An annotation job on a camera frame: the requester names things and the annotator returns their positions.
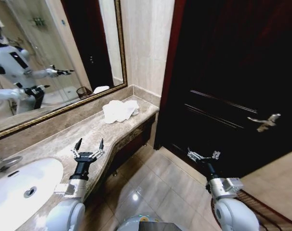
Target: door lever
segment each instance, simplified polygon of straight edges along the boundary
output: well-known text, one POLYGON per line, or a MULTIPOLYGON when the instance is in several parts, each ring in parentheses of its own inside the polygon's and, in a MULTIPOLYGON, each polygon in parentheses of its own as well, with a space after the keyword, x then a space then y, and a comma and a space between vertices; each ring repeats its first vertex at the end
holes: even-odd
POLYGON ((248 117, 249 120, 254 121, 256 123, 262 123, 262 125, 260 127, 258 127, 257 131, 258 132, 263 132, 265 130, 268 130, 268 126, 275 126, 276 123, 275 121, 281 116, 281 114, 272 114, 268 120, 259 120, 259 119, 254 119, 251 117, 248 117))

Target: sink drain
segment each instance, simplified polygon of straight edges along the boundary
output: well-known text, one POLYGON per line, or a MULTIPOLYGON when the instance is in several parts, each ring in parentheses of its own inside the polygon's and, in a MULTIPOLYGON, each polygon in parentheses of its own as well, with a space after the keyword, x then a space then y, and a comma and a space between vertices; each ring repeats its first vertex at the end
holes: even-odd
POLYGON ((31 197, 33 194, 35 194, 36 190, 37 190, 37 187, 36 186, 31 187, 30 189, 28 189, 28 190, 25 191, 24 197, 25 198, 31 197))

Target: tiled floor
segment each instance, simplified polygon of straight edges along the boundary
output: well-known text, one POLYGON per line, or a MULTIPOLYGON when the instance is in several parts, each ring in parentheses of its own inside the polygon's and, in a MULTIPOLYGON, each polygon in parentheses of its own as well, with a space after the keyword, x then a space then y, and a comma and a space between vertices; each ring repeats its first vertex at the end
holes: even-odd
POLYGON ((86 201, 81 231, 114 231, 137 214, 190 231, 221 230, 211 212, 206 179, 167 149, 142 147, 117 172, 86 201))

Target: white towel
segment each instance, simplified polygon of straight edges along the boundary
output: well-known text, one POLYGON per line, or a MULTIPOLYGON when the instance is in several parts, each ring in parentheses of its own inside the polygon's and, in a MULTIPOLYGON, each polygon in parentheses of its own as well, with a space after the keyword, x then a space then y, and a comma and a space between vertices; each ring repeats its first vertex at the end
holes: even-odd
POLYGON ((103 106, 103 112, 107 124, 112 124, 115 121, 123 122, 128 120, 131 115, 138 114, 139 106, 136 100, 129 100, 121 102, 119 100, 112 100, 103 106))
POLYGON ((108 90, 109 86, 100 86, 100 87, 96 87, 96 89, 93 91, 94 94, 98 94, 104 90, 108 90))

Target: white sink basin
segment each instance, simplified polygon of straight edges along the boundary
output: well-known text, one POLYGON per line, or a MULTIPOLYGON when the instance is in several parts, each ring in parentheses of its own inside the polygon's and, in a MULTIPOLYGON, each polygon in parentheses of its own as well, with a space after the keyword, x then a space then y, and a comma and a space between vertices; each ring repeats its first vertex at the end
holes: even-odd
POLYGON ((63 165, 46 158, 0 178, 0 230, 14 231, 34 215, 63 177, 63 165))

